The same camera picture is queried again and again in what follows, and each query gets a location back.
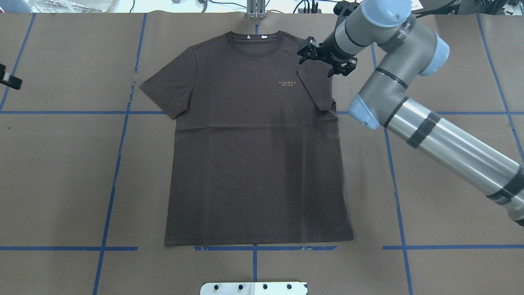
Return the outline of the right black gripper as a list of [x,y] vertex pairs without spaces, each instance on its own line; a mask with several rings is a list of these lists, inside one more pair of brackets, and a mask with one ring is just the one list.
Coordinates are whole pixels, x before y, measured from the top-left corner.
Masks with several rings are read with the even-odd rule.
[[332,68],[328,71],[328,77],[333,75],[345,77],[357,66],[357,58],[353,54],[344,52],[332,39],[326,39],[319,44],[314,37],[307,37],[299,44],[297,55],[300,56],[299,65],[303,65],[307,60],[322,61],[331,65]]

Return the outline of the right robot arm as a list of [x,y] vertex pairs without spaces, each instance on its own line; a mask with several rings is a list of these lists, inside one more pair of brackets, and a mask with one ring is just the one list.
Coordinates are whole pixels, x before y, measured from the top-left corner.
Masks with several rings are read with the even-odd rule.
[[300,64],[331,65],[328,76],[348,75],[356,55],[377,44],[386,54],[352,100],[348,114],[369,129],[382,126],[412,148],[450,169],[505,208],[523,225],[523,166],[406,95],[418,75],[434,74],[449,57],[449,45],[411,13],[409,0],[340,1],[335,28],[318,43],[299,45]]

